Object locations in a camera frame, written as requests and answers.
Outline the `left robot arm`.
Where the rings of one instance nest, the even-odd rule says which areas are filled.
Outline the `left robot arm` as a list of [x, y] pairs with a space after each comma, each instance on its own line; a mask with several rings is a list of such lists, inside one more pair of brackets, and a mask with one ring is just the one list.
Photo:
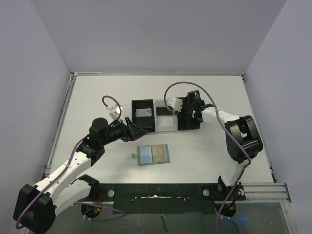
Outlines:
[[24, 185], [18, 195], [13, 219], [16, 229], [43, 234], [57, 217], [57, 197], [78, 175], [92, 167], [105, 153], [105, 145], [122, 140], [136, 141], [148, 132], [131, 122], [105, 118], [93, 120], [87, 136], [74, 146], [70, 157], [58, 169], [35, 185]]

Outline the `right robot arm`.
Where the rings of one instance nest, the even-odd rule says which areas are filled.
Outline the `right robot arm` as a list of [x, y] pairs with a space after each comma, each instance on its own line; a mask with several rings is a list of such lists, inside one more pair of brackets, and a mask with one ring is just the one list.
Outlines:
[[217, 193], [220, 198], [229, 199], [245, 168], [263, 150], [253, 117], [236, 116], [215, 108], [213, 104], [205, 104], [198, 90], [187, 93], [178, 116], [192, 129], [199, 128], [201, 123], [208, 123], [224, 130], [231, 159], [229, 167], [218, 179]]

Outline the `green card holder wallet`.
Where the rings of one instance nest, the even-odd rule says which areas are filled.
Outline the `green card holder wallet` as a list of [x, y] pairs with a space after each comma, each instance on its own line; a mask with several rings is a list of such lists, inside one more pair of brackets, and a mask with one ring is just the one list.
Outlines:
[[138, 146], [137, 153], [131, 157], [137, 159], [139, 166], [170, 163], [167, 144]]

